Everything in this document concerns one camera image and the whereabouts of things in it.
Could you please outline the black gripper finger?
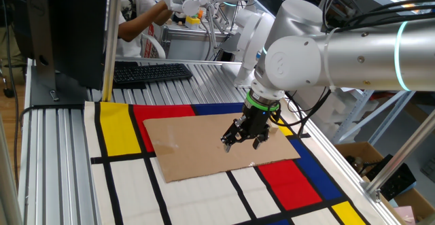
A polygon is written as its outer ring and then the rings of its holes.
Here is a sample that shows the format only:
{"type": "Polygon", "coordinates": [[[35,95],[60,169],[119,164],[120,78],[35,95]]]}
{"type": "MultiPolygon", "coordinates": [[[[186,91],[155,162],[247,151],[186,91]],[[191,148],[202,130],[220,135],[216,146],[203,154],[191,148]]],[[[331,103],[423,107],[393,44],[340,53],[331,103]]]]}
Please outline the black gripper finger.
{"type": "Polygon", "coordinates": [[[225,152],[229,152],[234,143],[241,143],[250,137],[247,130],[242,127],[246,119],[245,115],[234,119],[228,130],[221,136],[220,140],[224,144],[225,152]]]}
{"type": "Polygon", "coordinates": [[[263,142],[268,140],[268,138],[269,138],[268,134],[260,134],[256,136],[252,144],[253,148],[257,150],[263,142]]]}

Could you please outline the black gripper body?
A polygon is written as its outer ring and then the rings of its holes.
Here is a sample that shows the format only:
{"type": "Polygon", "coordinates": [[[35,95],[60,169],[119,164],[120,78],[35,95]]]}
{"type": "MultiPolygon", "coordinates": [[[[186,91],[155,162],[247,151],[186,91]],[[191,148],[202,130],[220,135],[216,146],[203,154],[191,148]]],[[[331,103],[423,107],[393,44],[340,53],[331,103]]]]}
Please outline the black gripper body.
{"type": "Polygon", "coordinates": [[[249,103],[244,103],[242,112],[245,116],[245,120],[241,124],[242,137],[268,137],[270,128],[267,124],[270,116],[268,107],[260,109],[249,103]]]}

